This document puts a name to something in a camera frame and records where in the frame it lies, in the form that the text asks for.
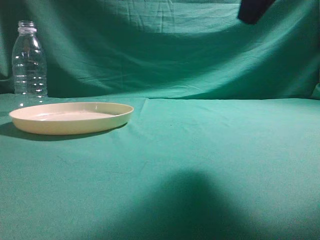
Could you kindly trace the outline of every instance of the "oval plate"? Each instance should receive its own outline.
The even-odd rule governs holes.
[[[126,124],[134,108],[111,102],[70,102],[30,106],[9,113],[20,130],[43,135],[87,134]]]

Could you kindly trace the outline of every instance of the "green cloth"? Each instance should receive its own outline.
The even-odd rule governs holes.
[[[19,131],[0,94],[2,240],[319,240],[320,101],[135,107],[109,132]]]
[[[0,93],[19,20],[35,21],[52,97],[309,98],[319,1],[277,0],[257,25],[240,0],[3,0]]]

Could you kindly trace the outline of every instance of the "black cloth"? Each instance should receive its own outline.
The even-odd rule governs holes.
[[[256,24],[275,0],[242,0],[238,19],[246,24]]]

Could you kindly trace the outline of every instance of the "bottle neck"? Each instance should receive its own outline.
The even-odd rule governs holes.
[[[20,26],[18,27],[19,35],[35,34],[37,29],[34,27]]]

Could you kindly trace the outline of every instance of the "plate rim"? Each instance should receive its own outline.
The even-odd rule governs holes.
[[[22,117],[16,117],[16,116],[12,116],[15,112],[20,112],[20,111],[24,111],[25,109],[29,109],[29,108],[34,108],[34,107],[43,107],[43,106],[52,106],[52,105],[72,105],[72,104],[115,104],[115,105],[122,105],[122,106],[126,106],[126,107],[130,107],[130,111],[125,112],[125,113],[121,113],[118,115],[112,115],[112,116],[106,116],[106,117],[101,117],[101,118],[93,118],[93,119],[77,119],[77,120],[39,120],[39,119],[26,119],[26,118],[22,118]],[[104,120],[104,119],[111,119],[111,118],[117,118],[120,116],[124,116],[124,115],[128,115],[131,114],[133,111],[135,110],[135,108],[131,105],[128,104],[123,104],[123,103],[117,103],[117,102],[103,102],[103,101],[77,101],[77,102],[60,102],[60,103],[48,103],[48,104],[42,104],[42,105],[34,105],[34,106],[27,106],[27,107],[23,107],[23,108],[19,108],[19,109],[15,109],[12,110],[11,112],[9,112],[9,116],[13,119],[13,120],[22,120],[22,121],[28,121],[28,122],[41,122],[41,123],[61,123],[61,122],[82,122],[82,121],[89,121],[89,120]]]

